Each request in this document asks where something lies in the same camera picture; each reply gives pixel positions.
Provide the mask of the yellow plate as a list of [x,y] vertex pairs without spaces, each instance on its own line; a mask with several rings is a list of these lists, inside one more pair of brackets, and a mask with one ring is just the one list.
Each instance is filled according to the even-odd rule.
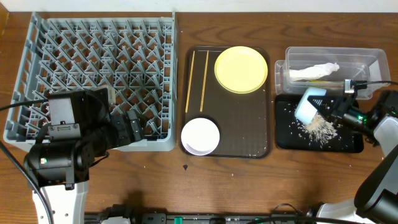
[[214,73],[226,90],[247,94],[259,89],[267,80],[268,65],[254,48],[235,46],[224,50],[215,61]]

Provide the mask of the white tissue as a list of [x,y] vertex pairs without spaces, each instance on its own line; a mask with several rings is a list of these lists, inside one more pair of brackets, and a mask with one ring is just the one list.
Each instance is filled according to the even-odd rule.
[[289,77],[292,82],[299,80],[318,80],[333,72],[337,72],[339,69],[340,66],[337,63],[324,63],[301,70],[289,70]]

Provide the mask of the wooden chopstick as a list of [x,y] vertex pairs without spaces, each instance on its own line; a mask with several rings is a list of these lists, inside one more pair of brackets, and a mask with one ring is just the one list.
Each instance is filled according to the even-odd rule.
[[188,112],[189,108],[189,101],[190,101],[190,91],[191,91],[191,86],[192,86],[192,76],[193,76],[193,68],[194,68],[194,61],[195,61],[195,51],[192,53],[192,59],[190,63],[190,73],[189,73],[189,79],[188,79],[188,89],[187,89],[187,100],[186,100],[186,105],[185,105],[185,113]]
[[208,59],[209,59],[209,50],[206,51],[205,67],[204,67],[204,73],[203,73],[203,83],[202,83],[201,100],[200,100],[200,112],[201,113],[203,112],[204,99],[205,99],[206,77],[207,77],[207,72],[208,72]]

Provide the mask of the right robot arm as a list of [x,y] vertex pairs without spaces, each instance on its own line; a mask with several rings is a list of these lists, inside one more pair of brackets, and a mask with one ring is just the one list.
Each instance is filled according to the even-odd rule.
[[365,135],[384,153],[354,199],[323,204],[317,223],[397,223],[397,91],[383,91],[367,113],[353,106],[354,95],[310,96],[308,101],[327,121]]

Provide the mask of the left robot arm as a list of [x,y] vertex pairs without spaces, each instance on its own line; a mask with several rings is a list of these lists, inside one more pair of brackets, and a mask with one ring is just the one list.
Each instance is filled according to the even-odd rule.
[[109,150],[144,138],[146,118],[137,110],[111,114],[107,88],[54,93],[50,123],[24,158],[40,223],[83,223],[89,169]]

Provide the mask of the pink bowl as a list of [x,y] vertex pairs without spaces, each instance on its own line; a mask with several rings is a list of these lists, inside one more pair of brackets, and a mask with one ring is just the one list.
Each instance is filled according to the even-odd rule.
[[210,119],[195,118],[182,128],[181,142],[190,154],[205,156],[217,148],[220,142],[220,131]]

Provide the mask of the light blue bowl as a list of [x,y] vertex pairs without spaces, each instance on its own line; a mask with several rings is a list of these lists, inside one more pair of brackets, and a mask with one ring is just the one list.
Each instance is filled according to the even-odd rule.
[[304,125],[309,125],[317,113],[317,109],[308,101],[309,96],[325,96],[326,90],[321,88],[308,88],[296,107],[294,116]]

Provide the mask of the rice and shell scraps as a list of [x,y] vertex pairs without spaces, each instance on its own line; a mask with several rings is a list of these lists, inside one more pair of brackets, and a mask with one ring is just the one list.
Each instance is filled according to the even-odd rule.
[[337,129],[318,113],[309,125],[304,125],[294,116],[297,105],[282,103],[282,134],[280,145],[284,149],[305,151],[322,150],[331,140],[338,136]]

